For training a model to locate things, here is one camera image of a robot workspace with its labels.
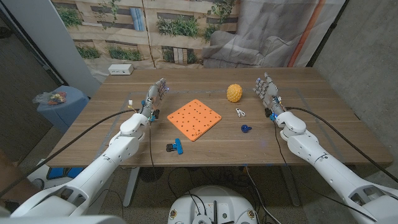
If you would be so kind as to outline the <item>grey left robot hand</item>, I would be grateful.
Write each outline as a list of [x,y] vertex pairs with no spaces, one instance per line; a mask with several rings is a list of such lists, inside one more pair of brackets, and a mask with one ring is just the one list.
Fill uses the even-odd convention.
[[159,106],[163,97],[168,93],[169,87],[166,85],[166,79],[161,78],[155,82],[148,90],[140,114],[147,117],[150,121],[159,118]]

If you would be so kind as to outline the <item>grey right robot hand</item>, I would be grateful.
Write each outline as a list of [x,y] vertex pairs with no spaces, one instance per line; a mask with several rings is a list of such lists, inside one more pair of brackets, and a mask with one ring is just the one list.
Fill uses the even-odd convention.
[[264,78],[257,78],[253,91],[262,101],[266,116],[272,121],[280,114],[286,112],[278,94],[278,89],[267,72],[264,73]]

